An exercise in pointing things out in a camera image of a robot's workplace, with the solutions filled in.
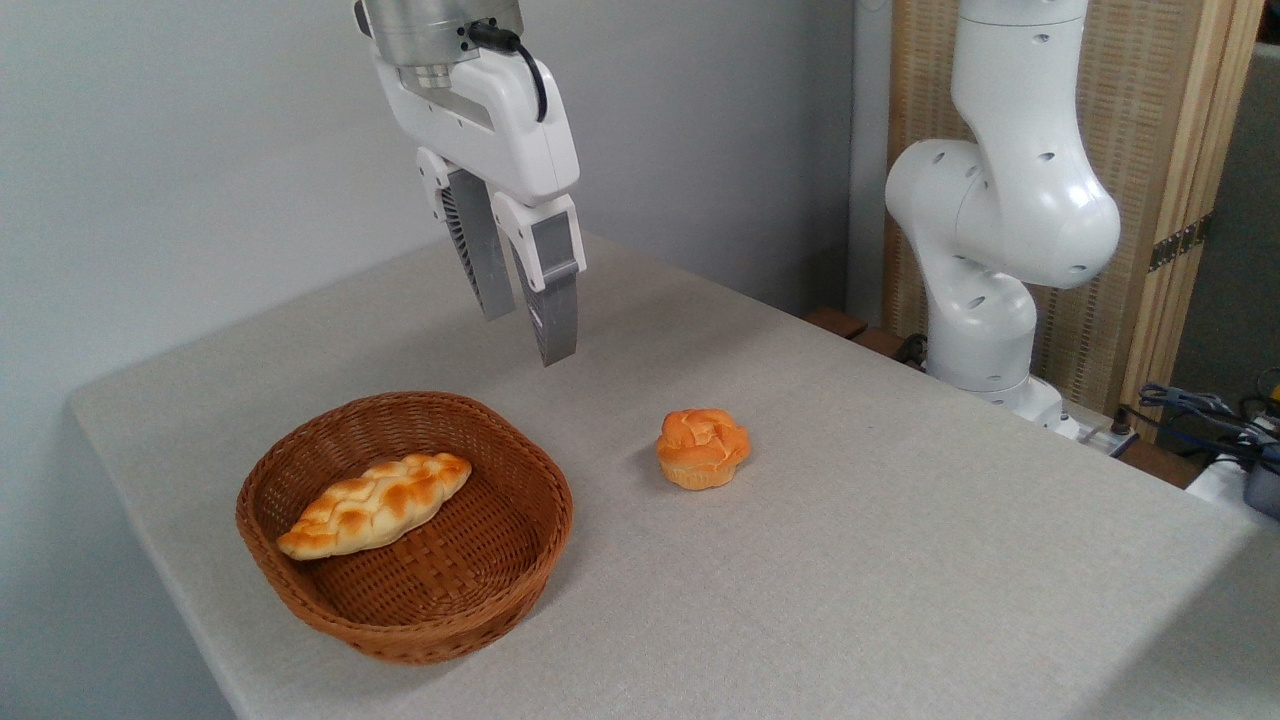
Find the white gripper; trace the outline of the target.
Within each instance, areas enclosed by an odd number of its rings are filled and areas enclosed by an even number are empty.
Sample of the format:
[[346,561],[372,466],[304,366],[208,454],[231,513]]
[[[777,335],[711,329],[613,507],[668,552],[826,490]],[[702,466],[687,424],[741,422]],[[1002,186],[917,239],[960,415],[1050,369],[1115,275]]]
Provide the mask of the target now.
[[[577,275],[588,264],[567,192],[580,165],[549,69],[538,64],[547,94],[538,120],[539,95],[520,55],[471,50],[451,67],[451,87],[425,88],[415,70],[384,61],[376,47],[370,54],[396,120],[420,147],[431,214],[447,228],[484,318],[515,310],[499,229],[512,247],[541,363],[575,354]],[[484,181],[497,190],[492,204]]]

